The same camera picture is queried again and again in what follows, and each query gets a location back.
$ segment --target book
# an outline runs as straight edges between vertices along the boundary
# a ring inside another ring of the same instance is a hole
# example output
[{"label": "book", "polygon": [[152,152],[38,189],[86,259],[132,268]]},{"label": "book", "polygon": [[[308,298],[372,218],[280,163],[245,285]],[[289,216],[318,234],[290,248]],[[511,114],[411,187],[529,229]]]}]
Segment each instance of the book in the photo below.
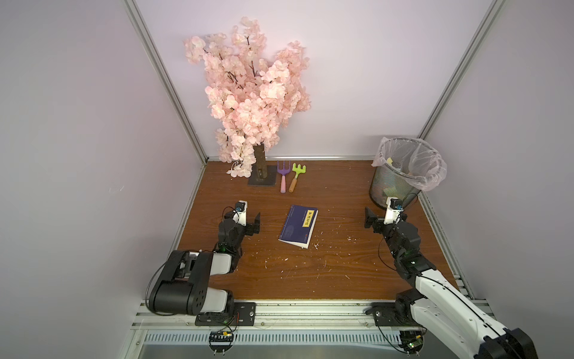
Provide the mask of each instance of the book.
[{"label": "book", "polygon": [[318,214],[317,208],[292,204],[279,240],[305,249],[309,248]]}]

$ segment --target wooden table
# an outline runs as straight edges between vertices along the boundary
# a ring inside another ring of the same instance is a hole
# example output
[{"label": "wooden table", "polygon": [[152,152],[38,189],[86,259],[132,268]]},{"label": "wooden table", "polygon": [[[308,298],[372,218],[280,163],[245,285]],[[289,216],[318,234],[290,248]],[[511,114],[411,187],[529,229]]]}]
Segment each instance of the wooden table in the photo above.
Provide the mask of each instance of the wooden table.
[{"label": "wooden table", "polygon": [[[179,249],[212,250],[222,211],[248,202],[247,221],[261,212],[261,232],[243,239],[243,257],[234,273],[212,276],[210,287],[233,291],[236,299],[395,299],[410,286],[377,256],[382,239],[365,229],[364,208],[383,216],[369,198],[374,169],[370,161],[303,161],[294,193],[275,187],[247,186],[226,174],[230,165],[209,162],[189,214]],[[287,176],[287,187],[294,172]],[[317,207],[309,249],[279,242],[291,204]],[[406,213],[418,227],[421,251],[455,285],[454,278],[418,203]],[[393,266],[383,242],[381,257]]]}]

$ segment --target black cable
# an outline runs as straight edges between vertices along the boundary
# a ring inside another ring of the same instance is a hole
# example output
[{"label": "black cable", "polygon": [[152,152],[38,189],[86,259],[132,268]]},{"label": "black cable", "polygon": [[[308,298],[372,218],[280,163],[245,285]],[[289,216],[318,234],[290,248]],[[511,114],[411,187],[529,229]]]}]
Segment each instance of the black cable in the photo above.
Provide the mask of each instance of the black cable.
[{"label": "black cable", "polygon": [[163,268],[163,267],[167,264],[167,262],[169,262],[169,259],[166,260],[162,265],[160,265],[160,267],[157,268],[157,271],[156,271],[155,273],[153,273],[152,278],[149,280],[148,287],[147,287],[146,290],[145,290],[145,297],[143,297],[143,298],[144,298],[144,302],[145,302],[145,307],[146,307],[150,312],[152,312],[153,314],[156,314],[156,315],[163,315],[163,316],[175,315],[175,313],[172,313],[172,314],[161,314],[161,313],[156,312],[155,310],[152,310],[152,309],[149,307],[148,293],[149,293],[149,287],[152,286],[153,279],[156,277],[156,275],[157,275],[158,272],[161,270],[161,268]]},{"label": "black cable", "polygon": [[387,336],[383,334],[383,331],[381,330],[381,327],[377,327],[377,328],[378,328],[378,330],[381,332],[381,335],[383,336],[383,338],[387,341],[387,343],[389,343],[390,346],[393,347],[394,350],[398,351],[399,353],[410,354],[410,353],[408,353],[408,352],[405,352],[404,350],[400,350],[400,349],[398,349],[397,347],[395,347],[395,346],[390,342],[390,340],[387,339]]},{"label": "black cable", "polygon": [[381,262],[382,262],[385,266],[387,266],[387,268],[389,268],[389,269],[391,269],[392,271],[395,271],[395,272],[398,273],[398,271],[397,271],[395,268],[393,268],[393,267],[389,266],[388,264],[386,264],[385,261],[383,261],[383,258],[381,258],[381,244],[383,243],[384,240],[385,240],[385,237],[383,236],[383,238],[382,238],[381,241],[379,242],[379,248],[377,249],[377,256],[379,256],[379,259],[381,260]]},{"label": "black cable", "polygon": [[235,208],[233,208],[233,207],[231,207],[231,206],[227,206],[227,207],[225,207],[225,208],[223,209],[223,211],[221,212],[221,217],[222,217],[223,219],[225,219],[225,210],[228,209],[228,208],[231,208],[231,210],[232,210],[233,212],[235,212],[235,214],[236,214],[237,216],[239,216],[239,214],[237,213],[237,211],[235,210]]}]

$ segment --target wooden handle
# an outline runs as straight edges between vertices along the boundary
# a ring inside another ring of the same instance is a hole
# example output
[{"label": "wooden handle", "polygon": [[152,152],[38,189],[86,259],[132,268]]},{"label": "wooden handle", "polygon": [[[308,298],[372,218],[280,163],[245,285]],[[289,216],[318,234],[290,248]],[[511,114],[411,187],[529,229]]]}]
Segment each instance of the wooden handle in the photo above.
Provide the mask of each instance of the wooden handle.
[{"label": "wooden handle", "polygon": [[294,179],[291,181],[291,186],[289,186],[289,193],[293,193],[293,191],[295,190],[295,185],[296,185],[296,184],[297,184],[297,179],[294,178]]}]

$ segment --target mesh trash can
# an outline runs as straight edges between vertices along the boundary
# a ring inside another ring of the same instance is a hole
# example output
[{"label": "mesh trash can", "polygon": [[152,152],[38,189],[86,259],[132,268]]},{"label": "mesh trash can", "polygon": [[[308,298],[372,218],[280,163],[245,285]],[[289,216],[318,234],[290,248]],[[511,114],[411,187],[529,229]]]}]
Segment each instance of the mesh trash can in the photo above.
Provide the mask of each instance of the mesh trash can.
[{"label": "mesh trash can", "polygon": [[438,151],[419,138],[383,138],[372,166],[376,170],[369,195],[383,209],[388,197],[402,199],[406,208],[421,190],[435,188],[447,174]]}]

